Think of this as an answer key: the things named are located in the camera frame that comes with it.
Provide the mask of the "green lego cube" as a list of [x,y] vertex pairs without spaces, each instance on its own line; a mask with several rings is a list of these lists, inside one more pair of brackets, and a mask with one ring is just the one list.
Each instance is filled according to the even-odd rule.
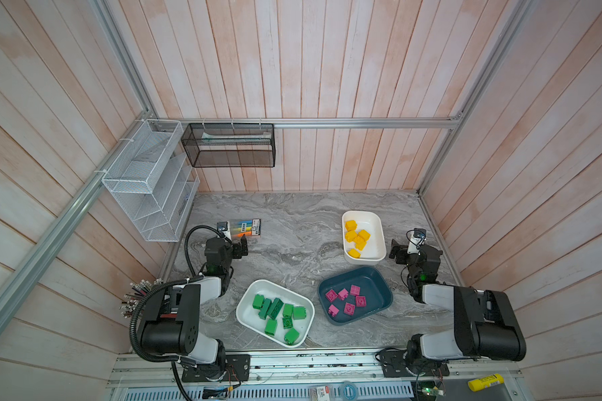
[[296,344],[298,339],[299,339],[299,332],[296,329],[294,329],[293,327],[290,328],[284,335],[284,342],[289,346],[293,346],[294,344]]
[[266,335],[273,337],[276,334],[278,328],[278,321],[276,319],[269,319],[266,323],[264,332]]
[[256,294],[253,300],[253,308],[261,310],[265,303],[265,297],[262,294]]
[[295,306],[293,308],[292,318],[294,320],[304,320],[307,317],[307,309],[305,307]]
[[294,313],[294,306],[292,304],[284,304],[283,306],[283,317],[291,317]]

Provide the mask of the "yellow lego brick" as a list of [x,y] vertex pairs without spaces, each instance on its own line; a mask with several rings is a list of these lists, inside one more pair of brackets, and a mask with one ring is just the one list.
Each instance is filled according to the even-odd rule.
[[356,240],[356,237],[358,237],[358,232],[356,230],[346,232],[346,234],[344,235],[344,239],[346,240],[346,242],[354,242]]
[[358,251],[363,251],[363,250],[364,250],[364,248],[366,247],[367,240],[366,240],[366,239],[364,239],[363,237],[359,237],[359,236],[357,236],[357,237],[354,239],[354,243],[355,243],[355,248],[356,248]]
[[371,234],[369,234],[369,232],[366,230],[359,231],[358,236],[366,242],[371,238]]
[[358,227],[358,224],[354,220],[349,220],[344,223],[344,228],[346,229],[347,232],[356,231],[357,227]]
[[358,250],[356,247],[349,249],[347,253],[354,259],[361,259],[361,251]]

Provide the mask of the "long green lego brick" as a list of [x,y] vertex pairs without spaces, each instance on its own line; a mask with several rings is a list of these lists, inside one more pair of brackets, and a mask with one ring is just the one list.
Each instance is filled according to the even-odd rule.
[[272,301],[268,298],[264,299],[264,303],[259,311],[259,317],[262,320],[265,320],[269,315],[269,308],[272,304]]

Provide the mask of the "pink lego small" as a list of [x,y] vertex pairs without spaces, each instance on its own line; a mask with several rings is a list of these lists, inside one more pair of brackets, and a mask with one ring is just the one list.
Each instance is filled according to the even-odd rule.
[[361,288],[356,285],[352,285],[350,287],[349,293],[353,296],[359,296],[359,295],[361,295]]

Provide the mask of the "dark green 2x4 lego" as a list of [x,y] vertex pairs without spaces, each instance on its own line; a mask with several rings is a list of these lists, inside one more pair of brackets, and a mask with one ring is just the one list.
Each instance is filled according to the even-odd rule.
[[276,299],[272,301],[272,304],[269,308],[269,317],[271,319],[276,319],[283,306],[284,302],[280,298],[276,297]]

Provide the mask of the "green square lego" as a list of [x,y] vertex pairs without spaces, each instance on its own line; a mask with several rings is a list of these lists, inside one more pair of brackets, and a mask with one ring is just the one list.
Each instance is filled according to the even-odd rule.
[[292,317],[283,317],[282,324],[283,324],[283,328],[286,330],[289,330],[294,327]]

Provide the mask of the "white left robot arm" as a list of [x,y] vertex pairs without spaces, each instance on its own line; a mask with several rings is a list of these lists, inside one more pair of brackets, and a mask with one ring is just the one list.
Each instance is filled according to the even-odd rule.
[[149,362],[170,362],[210,381],[222,379],[227,359],[222,341],[201,333],[200,310],[227,292],[232,262],[247,256],[247,240],[207,240],[206,262],[192,277],[157,284],[137,303],[130,318],[130,344]]

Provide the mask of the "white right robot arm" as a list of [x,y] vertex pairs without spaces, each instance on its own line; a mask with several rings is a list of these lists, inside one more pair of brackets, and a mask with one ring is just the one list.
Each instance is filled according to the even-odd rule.
[[413,299],[453,313],[451,329],[411,337],[404,353],[407,370],[429,374],[462,359],[523,360],[527,345],[508,295],[438,282],[441,256],[423,240],[391,242],[389,259],[407,271],[401,280]]

